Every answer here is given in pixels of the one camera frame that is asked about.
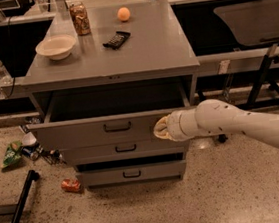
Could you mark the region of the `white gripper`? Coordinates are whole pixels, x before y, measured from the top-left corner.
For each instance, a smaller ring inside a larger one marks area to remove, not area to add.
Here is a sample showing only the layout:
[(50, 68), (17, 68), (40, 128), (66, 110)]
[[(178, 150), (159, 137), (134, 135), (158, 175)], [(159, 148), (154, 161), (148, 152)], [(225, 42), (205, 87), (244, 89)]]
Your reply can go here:
[(199, 136), (200, 129), (195, 117), (196, 110), (176, 110), (159, 119), (153, 127), (157, 138), (173, 141), (185, 141)]

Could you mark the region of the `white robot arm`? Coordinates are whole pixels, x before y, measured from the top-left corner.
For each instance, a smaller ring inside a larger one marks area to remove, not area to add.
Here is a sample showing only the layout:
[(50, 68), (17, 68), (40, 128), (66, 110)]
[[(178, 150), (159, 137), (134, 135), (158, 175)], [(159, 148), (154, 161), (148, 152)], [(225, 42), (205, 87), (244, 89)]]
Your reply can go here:
[(202, 101), (192, 109), (175, 110), (154, 126), (154, 136), (174, 142), (220, 134), (244, 134), (279, 148), (279, 115), (242, 110), (221, 100)]

